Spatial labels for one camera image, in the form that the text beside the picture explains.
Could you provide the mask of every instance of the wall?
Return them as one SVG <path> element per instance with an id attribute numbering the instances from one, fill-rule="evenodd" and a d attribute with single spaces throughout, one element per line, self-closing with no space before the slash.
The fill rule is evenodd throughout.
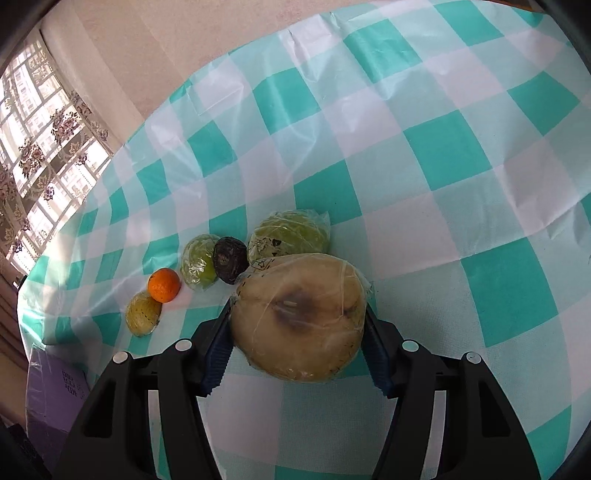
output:
<path id="1" fill-rule="evenodd" d="M 41 24 L 60 70 L 119 144 L 194 71 L 359 0 L 61 0 Z"/>

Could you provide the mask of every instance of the curtain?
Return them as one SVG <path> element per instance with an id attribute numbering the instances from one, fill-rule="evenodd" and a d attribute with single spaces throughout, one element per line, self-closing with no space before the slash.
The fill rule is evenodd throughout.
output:
<path id="1" fill-rule="evenodd" d="M 96 183 L 108 137 L 32 32 L 0 82 L 0 255 L 21 272 Z"/>

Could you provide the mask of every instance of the wrapped melon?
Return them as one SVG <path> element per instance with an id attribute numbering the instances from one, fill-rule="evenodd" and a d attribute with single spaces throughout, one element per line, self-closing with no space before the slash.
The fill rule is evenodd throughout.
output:
<path id="1" fill-rule="evenodd" d="M 261 260 L 236 289 L 234 343 L 275 377 L 328 380 L 361 345 L 368 288 L 355 267 L 329 255 Z"/>
<path id="2" fill-rule="evenodd" d="M 330 241 L 330 218 L 314 210 L 274 213 L 255 228 L 248 242 L 251 264 L 283 255 L 326 253 Z"/>

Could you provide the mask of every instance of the plastic wrap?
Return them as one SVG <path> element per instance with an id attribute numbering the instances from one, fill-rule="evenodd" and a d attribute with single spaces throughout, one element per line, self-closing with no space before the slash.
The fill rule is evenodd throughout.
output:
<path id="1" fill-rule="evenodd" d="M 255 228 L 248 242 L 248 259 L 326 253 L 330 241 L 328 213 L 289 210 L 272 214 Z"/>
<path id="2" fill-rule="evenodd" d="M 193 290 L 205 290 L 216 281 L 213 268 L 213 247 L 220 240 L 217 235 L 199 235 L 193 238 L 183 250 L 181 276 Z"/>
<path id="3" fill-rule="evenodd" d="M 125 321 L 135 336 L 149 335 L 158 326 L 162 304 L 154 300 L 147 291 L 141 291 L 129 301 L 125 310 Z"/>
<path id="4" fill-rule="evenodd" d="M 271 375 L 326 380 L 359 349 L 367 286 L 354 267 L 330 255 L 260 260 L 236 289 L 234 341 Z"/>

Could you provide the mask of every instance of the teal and white tablecloth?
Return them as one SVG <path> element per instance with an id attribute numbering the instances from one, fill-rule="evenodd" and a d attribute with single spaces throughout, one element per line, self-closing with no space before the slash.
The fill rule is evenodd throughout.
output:
<path id="1" fill-rule="evenodd" d="M 205 66 L 146 120 L 25 282 L 22 334 L 92 384 L 114 352 L 159 353 L 220 311 L 218 282 L 183 287 L 146 338 L 122 322 L 194 236 L 329 212 L 331 253 L 371 281 L 379 317 L 434 353 L 479 352 L 548 478 L 591 418 L 590 160 L 591 76 L 550 17 L 465 0 L 316 15 Z M 234 351 L 201 407 L 228 479 L 358 480 L 394 405 L 362 356 L 306 385 Z M 157 418 L 152 433 L 167 478 Z"/>

